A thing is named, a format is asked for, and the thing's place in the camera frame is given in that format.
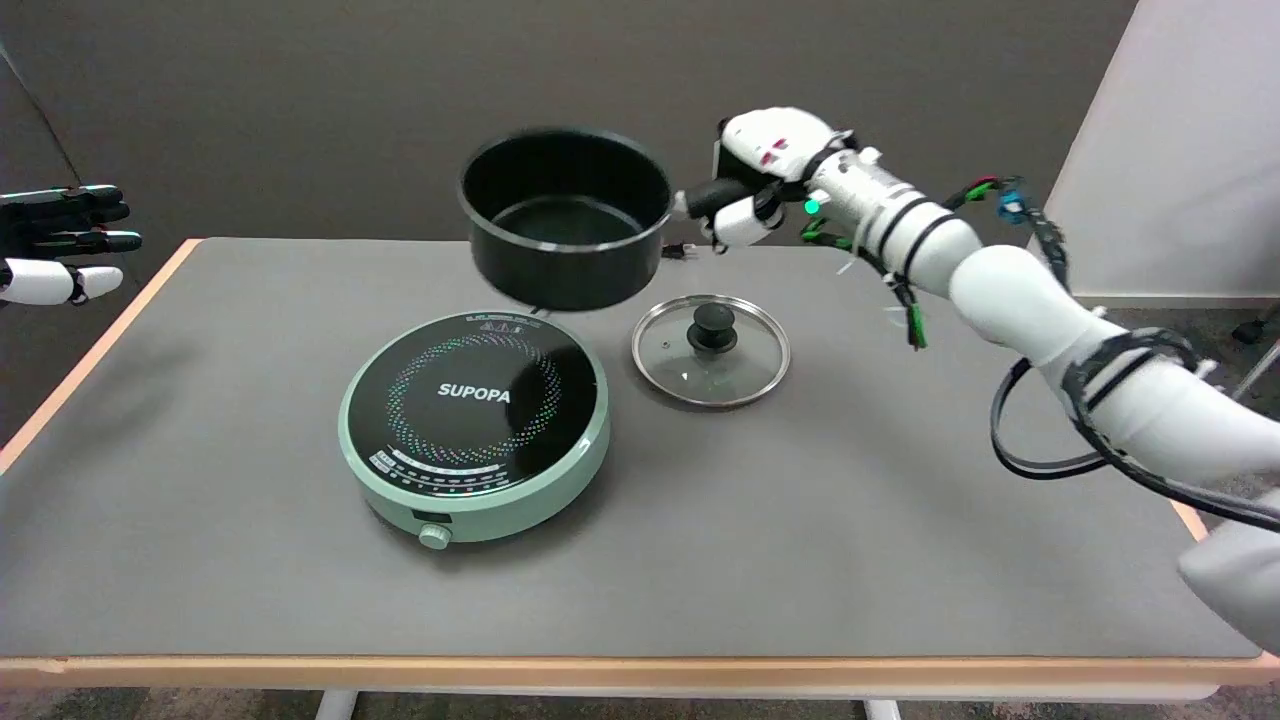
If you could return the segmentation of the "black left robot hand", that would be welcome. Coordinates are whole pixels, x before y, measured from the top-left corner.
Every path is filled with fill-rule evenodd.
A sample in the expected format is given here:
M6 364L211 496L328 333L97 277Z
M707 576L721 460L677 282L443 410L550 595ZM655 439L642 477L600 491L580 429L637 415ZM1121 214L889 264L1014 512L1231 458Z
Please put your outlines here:
M131 215L114 184L82 184L4 193L1 197L3 306L82 306L119 288L124 272L68 258L133 252L143 238L114 231Z

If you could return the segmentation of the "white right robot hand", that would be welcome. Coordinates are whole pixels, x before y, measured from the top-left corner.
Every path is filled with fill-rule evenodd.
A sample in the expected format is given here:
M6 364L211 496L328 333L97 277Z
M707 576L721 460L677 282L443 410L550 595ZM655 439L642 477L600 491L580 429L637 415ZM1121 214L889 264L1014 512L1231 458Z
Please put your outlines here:
M797 204L813 217L820 210L809 182L819 165L860 143L850 129L836 129L799 108L745 111L719 124L713 145L710 199L699 220L717 254L762 242Z

